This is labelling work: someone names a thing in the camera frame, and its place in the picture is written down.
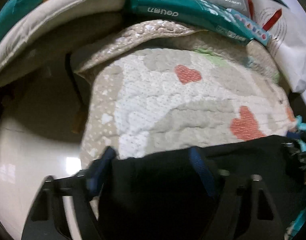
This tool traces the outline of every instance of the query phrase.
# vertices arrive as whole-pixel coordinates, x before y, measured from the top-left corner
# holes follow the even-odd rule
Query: orange heart
[[[195,69],[190,69],[184,65],[177,65],[175,68],[175,73],[182,84],[187,84],[190,82],[196,82],[202,80],[202,75],[199,71]]]
[[[247,106],[240,107],[241,118],[234,118],[230,125],[231,132],[244,141],[258,139],[266,135],[259,130],[258,121]]]

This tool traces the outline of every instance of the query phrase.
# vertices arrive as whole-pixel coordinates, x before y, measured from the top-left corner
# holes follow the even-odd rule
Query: quilted mat
[[[83,168],[106,146],[124,159],[285,135],[295,126],[282,88],[215,54],[137,48],[105,62],[97,73]]]

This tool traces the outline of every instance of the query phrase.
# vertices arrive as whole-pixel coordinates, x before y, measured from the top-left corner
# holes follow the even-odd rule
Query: black cloth
[[[305,188],[285,174],[285,137],[199,148],[219,169],[260,174],[286,228],[305,207]],[[99,200],[99,226],[107,240],[199,239],[217,200],[210,198],[189,162],[188,150],[114,160]]]

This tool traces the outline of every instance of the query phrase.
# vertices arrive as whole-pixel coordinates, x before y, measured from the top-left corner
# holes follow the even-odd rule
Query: shiny floor
[[[19,240],[27,213],[45,176],[68,177],[80,169],[82,135],[71,132],[79,105],[64,59],[42,69],[0,122],[0,221]],[[66,213],[80,239],[70,199]]]

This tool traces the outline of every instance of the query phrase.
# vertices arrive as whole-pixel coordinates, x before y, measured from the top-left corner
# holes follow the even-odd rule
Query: white bag
[[[252,0],[253,20],[263,26],[282,9],[279,20],[268,31],[272,36],[267,49],[285,76],[292,92],[306,89],[306,23],[287,7],[272,0]]]

